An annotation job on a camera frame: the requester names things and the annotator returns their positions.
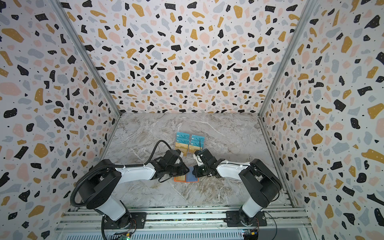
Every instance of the terrazzo wall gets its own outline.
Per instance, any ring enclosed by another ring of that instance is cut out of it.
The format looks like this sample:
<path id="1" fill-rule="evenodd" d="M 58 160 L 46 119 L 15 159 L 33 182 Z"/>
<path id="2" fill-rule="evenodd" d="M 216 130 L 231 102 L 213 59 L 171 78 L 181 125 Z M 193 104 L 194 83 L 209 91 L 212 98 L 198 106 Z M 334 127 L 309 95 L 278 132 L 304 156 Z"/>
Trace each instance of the terrazzo wall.
<path id="1" fill-rule="evenodd" d="M 384 1 L 321 1 L 262 116 L 318 239 L 384 239 Z"/>
<path id="2" fill-rule="evenodd" d="M 303 0 L 63 1 L 122 112 L 258 112 Z"/>
<path id="3" fill-rule="evenodd" d="M 49 239 L 117 116 L 45 1 L 0 22 L 0 239 Z"/>

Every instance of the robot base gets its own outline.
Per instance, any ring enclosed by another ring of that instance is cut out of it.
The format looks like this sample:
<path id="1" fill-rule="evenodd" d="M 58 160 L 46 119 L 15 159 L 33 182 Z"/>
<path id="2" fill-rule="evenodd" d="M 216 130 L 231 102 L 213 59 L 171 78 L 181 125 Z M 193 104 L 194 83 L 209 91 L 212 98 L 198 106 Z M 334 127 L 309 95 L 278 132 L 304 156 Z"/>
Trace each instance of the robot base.
<path id="1" fill-rule="evenodd" d="M 240 221 L 239 211 L 227 211 L 226 217 L 227 220 L 225 220 L 225 222 L 227 223 L 228 227 L 244 227 L 244 225 Z M 255 215 L 255 218 L 257 218 L 257 220 L 259 221 L 260 227 L 266 226 L 266 219 L 263 212 L 258 212 Z M 257 227 L 257 221 L 255 220 L 255 222 L 250 227 Z"/>
<path id="2" fill-rule="evenodd" d="M 123 215 L 119 220 L 116 222 L 112 221 L 108 216 L 105 216 L 105 220 L 107 222 L 104 223 L 104 229 L 124 229 L 126 226 L 132 222 L 132 227 L 131 230 L 133 231 L 135 228 L 136 229 L 143 229 L 145 220 L 147 217 L 146 212 L 131 212 L 130 213 L 131 218 L 129 215 Z"/>

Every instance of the black mounting plate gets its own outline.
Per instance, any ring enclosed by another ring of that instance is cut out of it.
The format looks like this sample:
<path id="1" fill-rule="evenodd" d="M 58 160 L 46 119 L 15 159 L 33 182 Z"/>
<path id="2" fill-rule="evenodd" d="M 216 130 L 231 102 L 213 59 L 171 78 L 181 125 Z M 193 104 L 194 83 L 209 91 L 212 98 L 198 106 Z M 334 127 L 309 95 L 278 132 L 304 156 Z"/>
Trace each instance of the black mounting plate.
<path id="1" fill-rule="evenodd" d="M 119 221 L 127 222 L 132 222 L 132 227 L 131 230 L 134 231 L 135 227 L 136 229 L 143 229 L 145 220 L 147 218 L 147 213 L 146 212 L 131 212 L 131 219 L 128 219 L 128 216 L 122 216 Z M 115 222 L 113 222 L 109 217 L 105 217 L 107 222 L 104 224 L 104 229 L 126 229 L 126 228 L 119 228 Z"/>
<path id="2" fill-rule="evenodd" d="M 226 214 L 226 217 L 228 219 L 228 221 L 226 221 L 228 227 L 244 227 L 244 225 L 240 222 L 239 211 L 227 211 L 225 214 Z M 266 219 L 265 219 L 264 212 L 259 211 L 256 214 L 256 218 L 259 221 L 260 227 L 266 226 Z M 250 227 L 257 227 L 257 222 L 252 224 Z"/>

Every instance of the side wall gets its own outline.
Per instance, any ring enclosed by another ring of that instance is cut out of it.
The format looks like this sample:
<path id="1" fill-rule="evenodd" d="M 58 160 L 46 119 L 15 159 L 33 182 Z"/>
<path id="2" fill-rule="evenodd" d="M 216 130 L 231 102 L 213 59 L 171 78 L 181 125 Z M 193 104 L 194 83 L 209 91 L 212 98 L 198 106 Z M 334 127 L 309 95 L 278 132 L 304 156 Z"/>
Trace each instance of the side wall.
<path id="1" fill-rule="evenodd" d="M 258 112 L 304 0 L 65 0 L 123 112 Z"/>
<path id="2" fill-rule="evenodd" d="M 0 238 L 45 239 L 117 116 L 46 2 L 0 7 Z"/>
<path id="3" fill-rule="evenodd" d="M 384 239 L 384 1 L 320 1 L 261 117 L 318 239 Z"/>

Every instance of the robotic arm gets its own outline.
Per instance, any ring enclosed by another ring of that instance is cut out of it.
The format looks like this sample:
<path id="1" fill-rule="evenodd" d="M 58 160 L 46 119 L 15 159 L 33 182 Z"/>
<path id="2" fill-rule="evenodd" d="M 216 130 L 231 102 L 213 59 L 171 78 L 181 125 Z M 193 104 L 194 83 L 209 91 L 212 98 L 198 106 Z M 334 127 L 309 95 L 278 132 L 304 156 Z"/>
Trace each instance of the robotic arm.
<path id="1" fill-rule="evenodd" d="M 102 233 L 104 229 L 143 228 L 146 213 L 130 213 L 121 201 L 113 197 L 114 188 L 124 182 L 135 180 L 155 180 L 164 182 L 172 177 L 186 175 L 188 167 L 183 163 L 183 154 L 180 150 L 169 150 L 164 156 L 152 159 L 157 142 L 150 158 L 144 164 L 118 165 L 109 159 L 100 161 L 92 167 L 77 183 L 73 190 L 70 202 L 72 206 L 94 209 L 103 214 Z M 194 166 L 193 174 L 196 177 L 231 177 L 241 180 L 250 194 L 250 198 L 237 212 L 227 212 L 227 224 L 234 226 L 251 226 L 256 221 L 256 214 L 267 207 L 273 198 L 279 194 L 282 187 L 279 179 L 260 161 L 237 163 L 225 159 L 217 160 L 207 150 L 196 151 L 194 159 L 198 165 Z M 82 203 L 75 202 L 79 192 Z"/>

